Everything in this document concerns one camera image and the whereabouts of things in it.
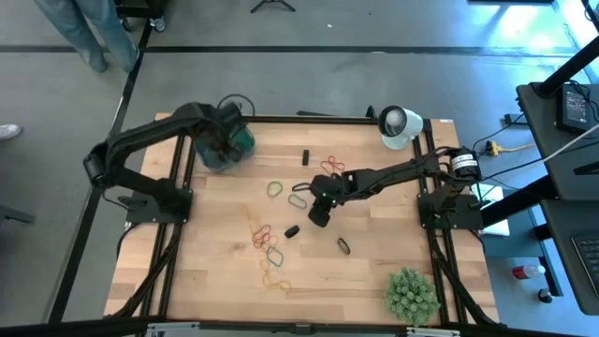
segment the white bottle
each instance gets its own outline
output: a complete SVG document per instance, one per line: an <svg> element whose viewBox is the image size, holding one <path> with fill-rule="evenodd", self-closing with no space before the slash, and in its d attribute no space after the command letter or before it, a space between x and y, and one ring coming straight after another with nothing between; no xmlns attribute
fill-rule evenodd
<svg viewBox="0 0 599 337"><path fill-rule="evenodd" d="M545 274L545 267L539 265L519 266L512 270L514 277L519 280L525 280L533 277L538 277Z"/></svg>

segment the green rubber band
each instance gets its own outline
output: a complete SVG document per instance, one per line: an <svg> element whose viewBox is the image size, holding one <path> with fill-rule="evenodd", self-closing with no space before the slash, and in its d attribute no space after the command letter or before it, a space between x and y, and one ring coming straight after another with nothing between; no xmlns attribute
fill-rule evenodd
<svg viewBox="0 0 599 337"><path fill-rule="evenodd" d="M273 252L276 253L276 254L278 254L279 257L281 258L281 260L279 262L277 262L277 261L273 260L272 258L270 258L271 253L273 253ZM274 246L270 246L269 249L267 249L267 251L266 251L266 259L270 263L272 263L272 265L275 266L275 267L281 267L281 266L283 266L283 259L284 258L285 257L283 256L283 253L279 252L279 250L276 249Z"/></svg>
<svg viewBox="0 0 599 337"><path fill-rule="evenodd" d="M271 186L273 186L274 184L277 184L277 185L279 185L279 187L280 187L280 188L279 188L279 190L277 191L277 193L275 193L275 194L271 194L271 193L270 193L270 187L271 187ZM280 183L280 182L270 182L270 183L269 183L269 184L266 186L266 195L267 195L267 196L269 196L269 197L271 197L271 198L274 198L274 197L276 197L276 196L280 195L280 194L281 194L281 192L283 192L283 184L282 184L282 183Z"/></svg>

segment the teal container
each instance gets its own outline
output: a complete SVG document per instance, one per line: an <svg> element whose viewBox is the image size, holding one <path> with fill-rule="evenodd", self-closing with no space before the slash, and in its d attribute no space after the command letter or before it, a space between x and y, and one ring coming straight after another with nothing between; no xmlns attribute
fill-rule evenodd
<svg viewBox="0 0 599 337"><path fill-rule="evenodd" d="M247 125L244 125L241 128L236 128L231 132L229 137L231 138L233 146L239 150L238 152L229 155L219 154L218 152L210 149L208 144L196 142L196 152L201 158L204 166L210 171L222 172L254 154L256 140L254 139L254 135L252 135L252 132Z"/></svg>

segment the white cable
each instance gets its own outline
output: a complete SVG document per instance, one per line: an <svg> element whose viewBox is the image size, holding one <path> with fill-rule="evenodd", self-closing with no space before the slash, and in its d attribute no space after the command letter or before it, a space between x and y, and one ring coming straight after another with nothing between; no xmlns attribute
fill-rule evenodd
<svg viewBox="0 0 599 337"><path fill-rule="evenodd" d="M553 158L554 156L560 154L563 150L569 148L570 146L572 146L572 144L574 144L575 142L581 140L583 137L586 137L588 134L590 134L592 131L596 130L599 127L598 125L593 126L592 128L590 128L587 132L583 133L582 135L576 137L574 140L570 141L569 143L565 144L562 146L562 148L556 152L554 152L553 154L551 154L550 156L546 157L545 159L541 160L541 163L546 163L549 159Z"/></svg>
<svg viewBox="0 0 599 337"><path fill-rule="evenodd" d="M526 167L526 169L522 170L518 175L521 175L522 173L528 171L529 169L534 168L535 166L539 165L539 164L543 164L546 163L549 159L553 158L554 156L560 154L563 152L563 150L569 148L570 146L572 146L572 144L576 143L577 141L581 140L582 138L586 137L588 134L590 134L592 131L596 130L597 128L599 128L599 124L593 126L592 128L590 128L587 132L583 133L582 135L576 137L575 139L573 139L572 141L570 141L569 143L565 144L562 146L562 148L560 148L558 151L554 152L553 154L548 155L547 157L543 158L543 160L538 161L532 165L529 165L528 167Z"/></svg>

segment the keyboard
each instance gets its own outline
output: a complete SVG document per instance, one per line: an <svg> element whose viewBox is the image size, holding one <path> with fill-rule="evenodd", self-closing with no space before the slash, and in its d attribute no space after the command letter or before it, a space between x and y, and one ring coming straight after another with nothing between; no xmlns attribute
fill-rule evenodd
<svg viewBox="0 0 599 337"><path fill-rule="evenodd" d="M599 297L599 234L575 236L572 242Z"/></svg>

